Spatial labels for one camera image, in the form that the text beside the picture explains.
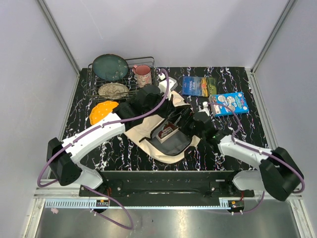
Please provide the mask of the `yellow picture book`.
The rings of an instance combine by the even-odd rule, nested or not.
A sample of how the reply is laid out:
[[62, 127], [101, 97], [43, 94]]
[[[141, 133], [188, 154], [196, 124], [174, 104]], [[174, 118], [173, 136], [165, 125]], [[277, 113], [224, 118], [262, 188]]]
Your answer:
[[164, 143], [168, 140], [171, 136], [173, 136], [178, 131], [178, 127], [174, 124], [168, 122], [166, 123], [163, 128], [158, 132], [156, 138], [160, 143]]

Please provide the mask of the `cream canvas student bag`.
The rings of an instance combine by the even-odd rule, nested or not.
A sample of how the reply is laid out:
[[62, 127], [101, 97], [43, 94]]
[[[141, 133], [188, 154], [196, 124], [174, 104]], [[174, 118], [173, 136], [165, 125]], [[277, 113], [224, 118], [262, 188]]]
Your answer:
[[170, 138], [160, 142], [157, 134], [170, 121], [159, 115], [149, 116], [124, 134], [149, 156], [160, 162], [173, 164], [184, 159], [185, 152], [188, 152], [191, 147], [197, 147], [200, 138], [195, 135], [186, 136], [176, 130]]

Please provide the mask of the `Animal Farm paperback book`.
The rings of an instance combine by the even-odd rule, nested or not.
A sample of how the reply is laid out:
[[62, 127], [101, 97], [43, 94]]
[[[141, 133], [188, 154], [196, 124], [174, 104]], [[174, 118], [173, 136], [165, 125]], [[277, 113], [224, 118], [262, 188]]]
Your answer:
[[183, 76], [182, 95], [208, 97], [217, 94], [217, 80], [213, 77]]

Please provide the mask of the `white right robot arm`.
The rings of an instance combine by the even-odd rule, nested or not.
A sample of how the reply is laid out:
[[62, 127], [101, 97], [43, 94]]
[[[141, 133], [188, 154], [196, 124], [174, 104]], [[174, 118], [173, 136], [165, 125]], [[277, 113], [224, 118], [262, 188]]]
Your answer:
[[229, 196], [245, 190], [261, 190], [279, 201], [285, 201], [298, 185], [304, 185], [303, 174], [281, 147], [274, 150], [257, 147], [236, 139], [233, 134], [216, 130], [205, 112], [185, 110], [176, 121], [177, 127], [189, 137], [196, 136], [217, 153], [238, 159], [254, 168], [234, 172], [225, 184]]

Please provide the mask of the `blue comic book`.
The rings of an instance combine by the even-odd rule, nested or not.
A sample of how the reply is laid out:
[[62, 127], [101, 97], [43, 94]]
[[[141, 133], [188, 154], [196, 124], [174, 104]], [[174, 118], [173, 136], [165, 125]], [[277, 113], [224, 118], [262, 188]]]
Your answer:
[[246, 114], [249, 107], [243, 92], [210, 95], [212, 114], [216, 117], [235, 114]]

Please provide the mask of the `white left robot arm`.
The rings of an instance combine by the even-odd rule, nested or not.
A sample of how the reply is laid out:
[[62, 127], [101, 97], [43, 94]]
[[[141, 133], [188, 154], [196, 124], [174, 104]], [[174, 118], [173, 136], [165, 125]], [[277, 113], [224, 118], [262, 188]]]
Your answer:
[[124, 103], [118, 104], [106, 116], [81, 133], [48, 144], [47, 166], [61, 186], [72, 183], [88, 186], [95, 196], [106, 193], [107, 184], [97, 170], [83, 166], [81, 160], [102, 143], [125, 133], [153, 115], [166, 117], [173, 106], [170, 86], [146, 85]]

